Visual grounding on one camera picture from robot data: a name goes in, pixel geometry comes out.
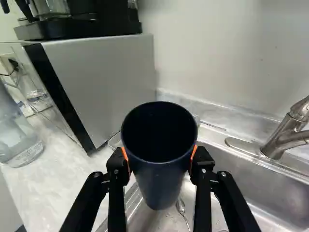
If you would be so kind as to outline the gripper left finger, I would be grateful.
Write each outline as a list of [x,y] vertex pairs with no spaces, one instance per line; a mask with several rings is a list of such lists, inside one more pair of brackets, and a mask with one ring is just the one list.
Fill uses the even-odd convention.
[[100,204],[107,194],[108,231],[127,231],[124,186],[129,182],[131,170],[123,147],[114,150],[106,167],[107,173],[92,172],[88,176],[60,228],[61,232],[92,231]]

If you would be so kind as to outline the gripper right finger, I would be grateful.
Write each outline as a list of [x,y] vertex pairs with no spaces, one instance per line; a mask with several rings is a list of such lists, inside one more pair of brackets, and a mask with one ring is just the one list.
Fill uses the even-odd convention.
[[194,146],[190,168],[190,180],[196,186],[193,231],[211,232],[211,193],[219,201],[230,232],[261,231],[232,174],[214,172],[215,161],[203,146]]

